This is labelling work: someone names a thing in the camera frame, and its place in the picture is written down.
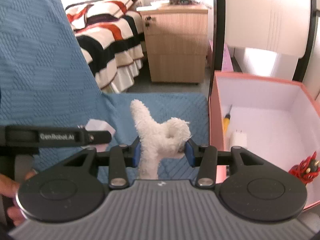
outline white plush toy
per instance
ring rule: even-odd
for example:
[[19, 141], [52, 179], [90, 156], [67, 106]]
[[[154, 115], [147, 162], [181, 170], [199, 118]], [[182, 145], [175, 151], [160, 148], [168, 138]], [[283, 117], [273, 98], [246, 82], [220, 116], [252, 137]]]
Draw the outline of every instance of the white plush toy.
[[157, 123], [148, 108], [135, 99], [130, 105], [131, 114], [141, 142], [139, 163], [140, 179], [158, 179], [158, 165], [163, 158], [182, 158], [186, 141], [191, 138], [189, 122], [171, 118]]

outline wooden cabinet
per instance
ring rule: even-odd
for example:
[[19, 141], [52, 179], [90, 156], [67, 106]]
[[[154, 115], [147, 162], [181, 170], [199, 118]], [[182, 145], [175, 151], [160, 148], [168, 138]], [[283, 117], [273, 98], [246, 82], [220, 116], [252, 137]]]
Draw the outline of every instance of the wooden cabinet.
[[208, 48], [208, 9], [203, 5], [140, 10], [153, 82], [200, 83]]

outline red toy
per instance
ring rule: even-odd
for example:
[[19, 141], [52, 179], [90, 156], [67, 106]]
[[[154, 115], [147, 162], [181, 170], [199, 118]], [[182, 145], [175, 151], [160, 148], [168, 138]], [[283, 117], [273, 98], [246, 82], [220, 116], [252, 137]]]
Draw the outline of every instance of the red toy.
[[316, 160], [317, 153], [309, 156], [306, 160], [303, 160], [299, 165], [294, 165], [289, 173], [300, 179], [305, 185], [312, 182], [319, 174], [320, 168], [319, 162]]

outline yellow screwdriver handle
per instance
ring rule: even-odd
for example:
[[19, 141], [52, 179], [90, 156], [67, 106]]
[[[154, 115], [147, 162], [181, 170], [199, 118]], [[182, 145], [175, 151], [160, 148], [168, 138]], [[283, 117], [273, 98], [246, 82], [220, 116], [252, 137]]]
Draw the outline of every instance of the yellow screwdriver handle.
[[223, 119], [223, 134], [226, 134], [226, 132], [228, 130], [229, 123], [230, 123], [229, 118]]

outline human hand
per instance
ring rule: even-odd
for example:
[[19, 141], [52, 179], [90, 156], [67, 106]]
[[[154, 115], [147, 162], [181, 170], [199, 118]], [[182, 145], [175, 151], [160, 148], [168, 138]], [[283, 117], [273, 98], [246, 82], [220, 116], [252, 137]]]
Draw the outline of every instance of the human hand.
[[[30, 179], [35, 174], [36, 173], [34, 171], [28, 172], [26, 174], [25, 180]], [[25, 220], [25, 217], [22, 215], [15, 199], [19, 187], [20, 184], [18, 182], [0, 174], [0, 195], [13, 199], [14, 206], [8, 208], [7, 214], [13, 220], [13, 224], [15, 226], [20, 225]]]

